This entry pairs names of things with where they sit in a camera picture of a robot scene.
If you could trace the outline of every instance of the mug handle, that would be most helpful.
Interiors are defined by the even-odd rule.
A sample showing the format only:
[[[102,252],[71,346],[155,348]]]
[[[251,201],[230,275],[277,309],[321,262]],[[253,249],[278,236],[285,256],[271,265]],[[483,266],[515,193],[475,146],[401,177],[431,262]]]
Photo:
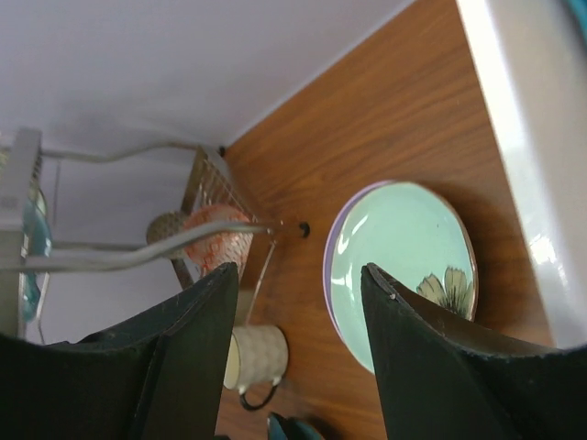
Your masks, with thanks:
[[[251,405],[248,401],[247,401],[247,390],[243,390],[240,393],[240,405],[247,411],[257,411],[260,410],[262,407],[264,407],[267,403],[269,403],[269,401],[273,398],[273,395],[275,394],[275,391],[277,390],[277,387],[279,386],[280,382],[282,381],[282,378],[277,378],[273,380],[273,383],[271,385],[271,390],[269,391],[269,394],[267,394],[267,397],[265,397],[265,399],[263,399],[263,401],[261,403],[259,403],[258,405]]]

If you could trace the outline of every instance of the orange patterned bowl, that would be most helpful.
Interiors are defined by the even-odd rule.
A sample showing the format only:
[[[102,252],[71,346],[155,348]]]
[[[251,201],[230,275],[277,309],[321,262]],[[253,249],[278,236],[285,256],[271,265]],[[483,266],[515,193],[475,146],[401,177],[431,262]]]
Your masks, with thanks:
[[[183,224],[183,230],[212,222],[250,222],[250,219],[227,204],[212,204],[190,215]],[[241,277],[252,239],[252,234],[239,232],[216,234],[186,247],[185,253],[201,268],[202,276],[222,263],[234,261],[238,266],[238,276]]]

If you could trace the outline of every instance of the flower design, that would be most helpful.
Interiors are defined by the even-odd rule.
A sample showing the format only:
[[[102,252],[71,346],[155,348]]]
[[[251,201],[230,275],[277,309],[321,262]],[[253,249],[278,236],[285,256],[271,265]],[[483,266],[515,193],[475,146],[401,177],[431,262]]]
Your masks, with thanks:
[[[448,267],[444,273],[444,288],[436,275],[425,277],[416,292],[461,318],[472,320],[473,283],[467,282],[465,272]]]

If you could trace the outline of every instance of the mint green plate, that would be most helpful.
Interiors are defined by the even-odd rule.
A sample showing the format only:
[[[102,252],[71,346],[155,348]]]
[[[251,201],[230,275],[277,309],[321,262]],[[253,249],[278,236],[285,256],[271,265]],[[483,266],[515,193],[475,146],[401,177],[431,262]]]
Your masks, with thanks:
[[[353,206],[344,221],[330,280],[342,339],[370,372],[373,362],[360,270],[371,262],[414,292],[472,321],[477,269],[457,213],[447,201],[415,183],[397,181],[375,189]]]

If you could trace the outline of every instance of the purple plate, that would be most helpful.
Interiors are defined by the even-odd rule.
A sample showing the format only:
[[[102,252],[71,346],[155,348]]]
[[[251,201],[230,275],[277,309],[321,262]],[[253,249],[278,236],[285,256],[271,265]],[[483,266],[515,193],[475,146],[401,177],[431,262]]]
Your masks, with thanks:
[[[338,234],[340,234],[340,229],[342,229],[342,225],[345,223],[347,219],[347,214],[352,209],[352,207],[357,204],[357,202],[362,199],[365,195],[370,193],[376,188],[380,186],[386,185],[393,181],[378,181],[376,183],[372,183],[369,186],[366,186],[355,195],[353,195],[342,207],[342,209],[338,212],[337,218],[335,218],[332,226],[330,227],[330,232],[328,233],[327,243],[324,248],[324,258],[322,259],[322,289],[324,290],[324,297],[327,302],[327,309],[328,314],[330,315],[330,320],[334,325],[335,330],[338,333],[338,337],[340,340],[344,342],[342,335],[340,334],[340,330],[338,330],[337,321],[334,318],[334,314],[332,312],[332,299],[331,299],[331,291],[330,291],[330,278],[331,278],[331,270],[332,270],[332,256],[334,255],[335,245],[337,244]]]

